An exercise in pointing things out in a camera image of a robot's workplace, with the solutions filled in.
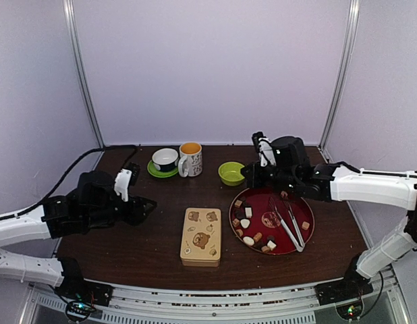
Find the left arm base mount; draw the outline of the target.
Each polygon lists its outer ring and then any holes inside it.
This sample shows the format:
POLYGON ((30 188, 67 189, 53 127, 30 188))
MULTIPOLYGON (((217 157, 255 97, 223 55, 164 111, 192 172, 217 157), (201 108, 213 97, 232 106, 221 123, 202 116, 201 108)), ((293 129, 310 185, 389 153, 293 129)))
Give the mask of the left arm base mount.
POLYGON ((87 320, 98 306, 109 306, 113 293, 112 286, 92 281, 50 288, 65 303, 65 316, 74 323, 87 320))

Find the beige tin box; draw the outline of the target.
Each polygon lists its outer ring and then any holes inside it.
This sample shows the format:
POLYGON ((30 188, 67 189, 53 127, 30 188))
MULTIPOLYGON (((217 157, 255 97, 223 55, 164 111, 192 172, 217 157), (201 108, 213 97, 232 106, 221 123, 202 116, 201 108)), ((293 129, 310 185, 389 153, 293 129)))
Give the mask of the beige tin box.
POLYGON ((189 260, 182 259, 182 265, 187 267, 218 267, 220 260, 189 260))

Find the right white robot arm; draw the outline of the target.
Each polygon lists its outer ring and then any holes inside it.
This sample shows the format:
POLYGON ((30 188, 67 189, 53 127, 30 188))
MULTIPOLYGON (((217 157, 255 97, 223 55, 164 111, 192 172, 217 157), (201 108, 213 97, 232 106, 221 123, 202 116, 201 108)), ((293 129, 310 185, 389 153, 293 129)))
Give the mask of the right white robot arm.
POLYGON ((390 214, 392 229, 380 229, 372 246, 353 261, 347 277, 339 282, 339 293, 345 298, 354 297, 364 280, 417 249, 417 170, 374 171, 344 162, 291 167, 251 163, 241 174, 251 188, 268 186, 311 200, 346 202, 356 208, 364 230, 382 224, 384 212, 390 214))

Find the metal serving tongs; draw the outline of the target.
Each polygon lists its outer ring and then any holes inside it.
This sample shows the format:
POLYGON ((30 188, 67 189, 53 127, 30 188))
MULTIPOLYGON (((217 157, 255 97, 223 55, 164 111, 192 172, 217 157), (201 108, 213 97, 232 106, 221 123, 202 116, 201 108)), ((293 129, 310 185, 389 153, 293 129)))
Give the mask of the metal serving tongs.
POLYGON ((273 196, 269 197, 269 206, 270 206, 272 212, 274 212, 275 216, 280 221, 281 226, 283 227, 287 236, 289 237, 292 244, 296 248, 296 251, 297 252, 303 252, 304 247, 305 247, 305 242, 304 242, 304 239, 302 237, 302 233, 301 233, 300 228, 298 226, 298 222, 296 220, 296 217, 294 215, 292 207, 291 207, 290 203, 287 202, 287 201, 283 200, 282 203, 283 203, 284 207, 286 208, 287 215, 289 216, 291 224, 293 225, 293 229, 291 229, 290 226, 288 226, 287 222, 285 221, 285 218, 280 213, 280 210, 277 207, 277 201, 275 200, 275 198, 273 196))

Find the round red tray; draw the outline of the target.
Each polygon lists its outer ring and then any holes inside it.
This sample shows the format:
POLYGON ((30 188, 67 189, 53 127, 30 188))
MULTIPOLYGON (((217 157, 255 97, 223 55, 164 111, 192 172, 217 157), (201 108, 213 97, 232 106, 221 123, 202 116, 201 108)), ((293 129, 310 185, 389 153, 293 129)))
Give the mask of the round red tray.
POLYGON ((274 212, 272 212, 269 206, 270 196, 275 198, 280 213, 285 218, 288 226, 293 229, 293 225, 291 224, 289 216, 287 215, 286 208, 284 207, 282 201, 284 200, 290 203, 302 233, 304 242, 307 244, 314 233, 314 214, 309 204, 303 198, 295 197, 292 194, 288 194, 287 198, 282 198, 280 194, 274 193, 269 188, 245 189, 232 200, 228 212, 228 220, 231 229, 236 238, 240 240, 240 242, 255 252, 267 255, 283 255, 297 252, 285 230, 281 226, 280 221, 275 216, 274 212), (234 227, 232 224, 234 219, 238 219, 235 216, 236 211, 242 211, 245 214, 246 207, 243 204, 240 208, 234 207, 235 201, 242 201, 243 198, 247 200, 249 203, 248 207, 252 208, 253 213, 251 218, 242 218, 250 220, 250 226, 247 229, 244 229, 240 224, 237 227, 234 227), (304 221, 310 224, 310 227, 307 230, 302 229, 302 223, 304 221), (237 230, 242 230, 244 235, 239 237, 236 234, 237 230), (248 246, 243 242, 243 237, 248 236, 253 238, 253 236, 258 232, 262 234, 262 238, 258 242, 255 242, 253 246, 248 246), (277 247, 274 250, 270 250, 267 247, 268 241, 273 241, 276 243, 277 247))

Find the bear print tin lid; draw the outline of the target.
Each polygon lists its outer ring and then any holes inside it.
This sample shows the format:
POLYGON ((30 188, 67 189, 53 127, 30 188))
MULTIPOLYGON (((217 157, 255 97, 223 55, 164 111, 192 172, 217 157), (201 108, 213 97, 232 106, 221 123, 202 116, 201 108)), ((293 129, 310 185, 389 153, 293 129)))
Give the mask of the bear print tin lid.
POLYGON ((220 209, 186 209, 180 259, 221 260, 222 216, 220 209))

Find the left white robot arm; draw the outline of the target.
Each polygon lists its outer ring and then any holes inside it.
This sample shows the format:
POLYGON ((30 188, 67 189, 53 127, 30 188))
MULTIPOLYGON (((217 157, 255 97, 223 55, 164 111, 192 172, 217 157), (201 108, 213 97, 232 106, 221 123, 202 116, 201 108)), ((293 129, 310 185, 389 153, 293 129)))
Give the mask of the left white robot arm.
POLYGON ((42 259, 6 251, 6 247, 38 240, 56 240, 74 234, 103 230, 122 221, 137 226, 156 209, 157 202, 140 196, 109 198, 99 206, 55 196, 38 206, 0 215, 0 277, 63 287, 76 300, 90 292, 77 261, 71 258, 42 259))

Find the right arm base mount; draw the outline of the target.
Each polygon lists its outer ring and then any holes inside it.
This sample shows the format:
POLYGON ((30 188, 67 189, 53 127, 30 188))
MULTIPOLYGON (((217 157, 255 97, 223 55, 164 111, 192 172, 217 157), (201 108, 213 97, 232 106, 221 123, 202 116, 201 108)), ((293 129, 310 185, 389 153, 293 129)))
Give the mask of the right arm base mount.
POLYGON ((358 284, 343 279, 320 283, 314 290, 321 306, 334 305, 337 315, 346 321, 358 320, 364 314, 363 296, 374 291, 369 283, 358 284))

